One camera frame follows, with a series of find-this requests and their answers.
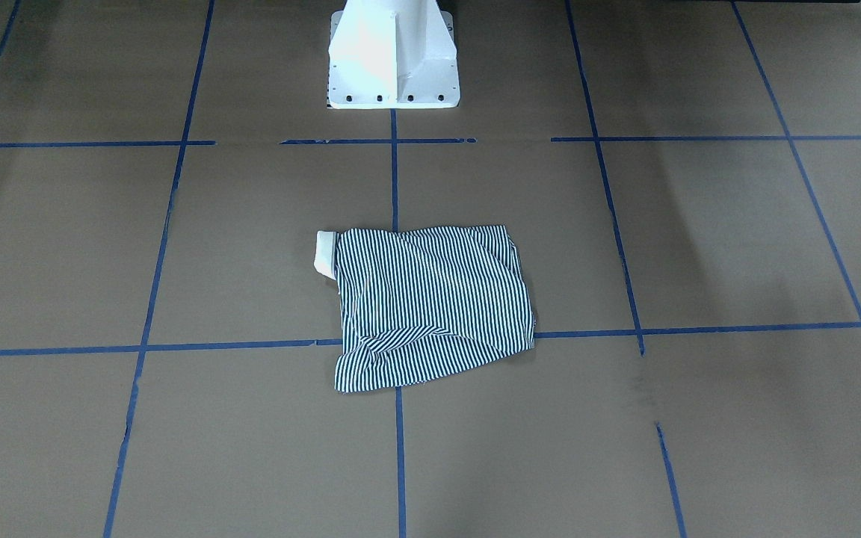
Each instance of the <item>blue and white striped fabric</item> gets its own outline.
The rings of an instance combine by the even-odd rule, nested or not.
[[[530,297],[503,226],[350,229],[335,266],[340,392],[423,383],[534,346]]]

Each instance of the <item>white mounting plate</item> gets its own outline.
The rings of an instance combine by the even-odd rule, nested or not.
[[[338,30],[344,11],[335,11],[331,15],[330,39],[334,40],[334,34]],[[440,11],[444,23],[447,25],[451,41],[454,39],[454,15],[448,11]],[[382,108],[454,108],[460,102],[460,83],[457,77],[457,59],[428,59],[424,61],[417,72],[407,75],[401,95],[390,96],[362,96],[346,89],[338,75],[338,66],[329,64],[327,106],[335,109],[358,109],[373,110]]]

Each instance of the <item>floor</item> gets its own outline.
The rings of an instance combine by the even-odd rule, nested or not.
[[[861,537],[861,4],[0,3],[0,537]],[[317,229],[504,224],[535,350],[341,395]]]

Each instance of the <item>garment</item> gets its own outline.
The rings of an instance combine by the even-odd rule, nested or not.
[[[534,314],[503,226],[337,238],[344,353],[335,388],[423,383],[534,346]]]

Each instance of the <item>folded fabric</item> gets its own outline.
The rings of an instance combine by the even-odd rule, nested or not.
[[[337,235],[344,353],[335,388],[423,383],[534,346],[534,315],[503,226]]]

